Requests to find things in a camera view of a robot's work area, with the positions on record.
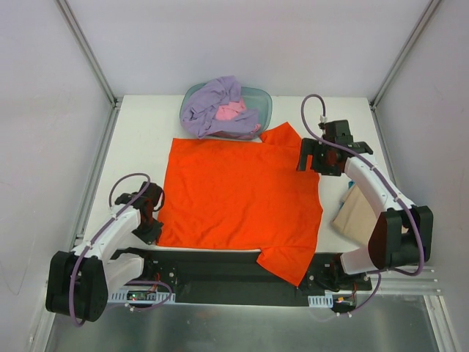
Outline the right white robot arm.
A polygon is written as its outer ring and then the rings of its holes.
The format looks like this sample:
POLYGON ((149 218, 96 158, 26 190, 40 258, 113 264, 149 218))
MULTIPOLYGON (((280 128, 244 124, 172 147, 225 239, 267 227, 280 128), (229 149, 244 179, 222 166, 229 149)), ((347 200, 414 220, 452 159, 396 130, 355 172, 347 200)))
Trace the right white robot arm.
POLYGON ((348 176, 361 190, 377 217, 365 247, 340 254, 340 265, 330 270, 330 282, 347 289, 356 274, 392 270, 418 276, 429 259, 433 214, 417 206, 384 175, 365 142, 356 142, 347 120, 320 118, 322 136, 304 138, 297 169, 325 176, 348 176))

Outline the aluminium frame post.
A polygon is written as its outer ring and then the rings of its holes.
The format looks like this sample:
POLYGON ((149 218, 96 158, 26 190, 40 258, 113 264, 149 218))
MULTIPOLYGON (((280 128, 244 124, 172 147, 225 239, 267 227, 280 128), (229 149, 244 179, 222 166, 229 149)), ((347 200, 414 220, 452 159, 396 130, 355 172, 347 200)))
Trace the aluminium frame post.
POLYGON ((116 107, 119 103, 119 99, 114 94, 113 89, 111 88, 111 85, 109 84, 103 69, 100 66, 100 63, 98 62, 97 57, 95 56, 92 47, 89 44, 89 41, 87 40, 86 35, 81 28, 81 25, 78 22, 72 7, 70 6, 69 1, 55 0, 54 3, 58 7, 62 17, 70 29, 72 36, 74 37, 78 47, 81 50, 81 53, 84 55, 85 60, 91 68, 94 77, 97 79, 97 82, 106 96, 107 101, 113 108, 116 107))
POLYGON ((443 0, 431 0, 427 2, 423 12, 418 17, 418 20, 405 40, 404 45, 399 50, 399 53, 393 61, 390 69, 386 73, 385 78, 383 79, 377 92, 370 100, 370 108, 372 111, 377 109, 380 102, 385 97, 393 81, 398 76, 399 71, 404 66, 407 58, 412 53, 418 41, 421 39, 423 33, 426 31, 426 28, 434 18, 442 3, 443 0))

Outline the pink t shirt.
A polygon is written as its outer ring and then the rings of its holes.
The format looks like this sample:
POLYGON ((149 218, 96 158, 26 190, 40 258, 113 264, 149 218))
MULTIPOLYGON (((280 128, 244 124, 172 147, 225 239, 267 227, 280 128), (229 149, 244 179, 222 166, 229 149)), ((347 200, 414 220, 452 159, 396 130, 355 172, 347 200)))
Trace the pink t shirt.
POLYGON ((254 133, 261 128, 259 110, 248 109, 242 98, 239 101, 220 105, 215 113, 215 119, 221 121, 221 126, 226 132, 254 133))

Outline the right aluminium frame post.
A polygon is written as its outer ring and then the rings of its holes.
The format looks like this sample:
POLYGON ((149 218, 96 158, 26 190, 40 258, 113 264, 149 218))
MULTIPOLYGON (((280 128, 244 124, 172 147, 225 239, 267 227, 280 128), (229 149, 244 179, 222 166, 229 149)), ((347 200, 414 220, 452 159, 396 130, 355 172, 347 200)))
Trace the right aluminium frame post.
POLYGON ((404 45, 399 50, 399 53, 393 61, 390 69, 386 73, 385 78, 383 79, 377 92, 370 100, 370 108, 372 111, 377 109, 380 102, 385 97, 393 81, 398 76, 399 71, 404 66, 407 58, 412 53, 418 41, 421 39, 423 33, 426 31, 426 28, 434 18, 442 3, 443 0, 431 0, 427 2, 423 12, 418 17, 418 20, 405 40, 404 45))

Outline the brown cardboard sheet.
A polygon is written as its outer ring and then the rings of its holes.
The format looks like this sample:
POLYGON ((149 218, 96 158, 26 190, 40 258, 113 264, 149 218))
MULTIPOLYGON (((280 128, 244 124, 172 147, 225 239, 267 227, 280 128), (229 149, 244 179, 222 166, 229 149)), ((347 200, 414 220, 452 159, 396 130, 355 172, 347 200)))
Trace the brown cardboard sheet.
POLYGON ((357 187, 353 185, 342 198, 342 205, 331 222, 332 227, 345 238, 366 246, 377 223, 371 205, 357 187))

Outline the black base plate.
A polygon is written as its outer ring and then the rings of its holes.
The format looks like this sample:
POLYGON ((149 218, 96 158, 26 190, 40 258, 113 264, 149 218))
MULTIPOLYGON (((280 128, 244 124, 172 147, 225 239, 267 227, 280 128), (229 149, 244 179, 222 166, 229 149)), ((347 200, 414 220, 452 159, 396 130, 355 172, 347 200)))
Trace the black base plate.
POLYGON ((121 254, 144 259, 143 274, 129 290, 167 292, 180 304, 222 304, 267 307, 305 307, 308 296, 346 292, 347 299, 370 293, 374 274, 346 275, 334 253, 314 255, 299 285, 261 267, 257 252, 198 252, 121 249, 121 254))

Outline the orange t shirt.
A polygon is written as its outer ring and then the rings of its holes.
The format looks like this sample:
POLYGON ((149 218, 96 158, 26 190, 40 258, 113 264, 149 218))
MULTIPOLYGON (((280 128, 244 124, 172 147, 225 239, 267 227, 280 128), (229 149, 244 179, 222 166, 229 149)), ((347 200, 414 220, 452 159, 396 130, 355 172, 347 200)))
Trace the orange t shirt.
POLYGON ((175 139, 158 245, 258 250, 260 266, 299 285, 322 219, 319 175, 297 170, 300 144, 288 123, 258 142, 175 139))

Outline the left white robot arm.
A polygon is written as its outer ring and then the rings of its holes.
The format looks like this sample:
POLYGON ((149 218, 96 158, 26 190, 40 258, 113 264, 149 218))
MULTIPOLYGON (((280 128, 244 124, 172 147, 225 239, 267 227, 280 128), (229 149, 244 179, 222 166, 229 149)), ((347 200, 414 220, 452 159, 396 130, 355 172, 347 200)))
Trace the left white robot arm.
POLYGON ((109 293, 132 280, 148 285, 155 276, 152 264, 137 254, 121 254, 116 259, 113 255, 129 238, 145 245, 159 239, 163 224, 153 213, 164 201, 164 190, 149 182, 143 182, 137 192, 117 197, 111 216, 94 237, 52 257, 45 308, 76 323, 95 322, 106 308, 109 293))

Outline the left aluminium frame post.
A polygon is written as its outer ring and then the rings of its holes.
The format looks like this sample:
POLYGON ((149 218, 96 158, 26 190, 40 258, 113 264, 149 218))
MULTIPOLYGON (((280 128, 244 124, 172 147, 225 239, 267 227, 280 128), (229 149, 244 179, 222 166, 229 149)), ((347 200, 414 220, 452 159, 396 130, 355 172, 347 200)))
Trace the left aluminium frame post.
POLYGON ((106 96, 107 101, 113 108, 116 107, 119 103, 119 99, 114 94, 113 89, 111 88, 111 85, 109 84, 103 69, 100 66, 100 63, 98 62, 97 57, 95 56, 92 47, 89 44, 89 41, 87 40, 86 35, 81 28, 81 25, 78 22, 72 7, 70 6, 69 1, 55 0, 54 3, 58 7, 62 17, 70 29, 72 36, 74 37, 78 47, 81 50, 81 53, 84 55, 85 60, 91 68, 94 77, 97 79, 97 82, 106 96))

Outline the lilac t shirt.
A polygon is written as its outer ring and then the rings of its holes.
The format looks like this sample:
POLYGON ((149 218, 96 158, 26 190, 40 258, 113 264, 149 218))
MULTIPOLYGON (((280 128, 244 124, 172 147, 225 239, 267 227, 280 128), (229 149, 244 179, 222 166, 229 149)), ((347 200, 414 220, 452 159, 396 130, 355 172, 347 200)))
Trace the lilac t shirt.
POLYGON ((241 98, 241 84, 234 76, 221 76, 192 87, 183 98, 181 126, 199 139, 224 131, 221 121, 215 119, 218 107, 241 98))

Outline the teal plastic basket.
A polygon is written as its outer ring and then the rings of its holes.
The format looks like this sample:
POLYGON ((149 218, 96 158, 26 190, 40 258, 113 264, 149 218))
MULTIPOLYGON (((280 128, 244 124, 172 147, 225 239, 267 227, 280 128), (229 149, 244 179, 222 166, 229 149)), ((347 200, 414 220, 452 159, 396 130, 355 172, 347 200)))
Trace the teal plastic basket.
POLYGON ((245 102, 247 109, 257 109, 259 112, 258 123, 260 128, 247 135, 240 134, 235 132, 226 132, 221 131, 215 134, 212 134, 213 137, 222 138, 222 139, 235 139, 235 140, 254 140, 260 136, 261 133, 267 130, 271 114, 272 114, 272 98, 264 90, 252 87, 241 87, 241 96, 245 102))

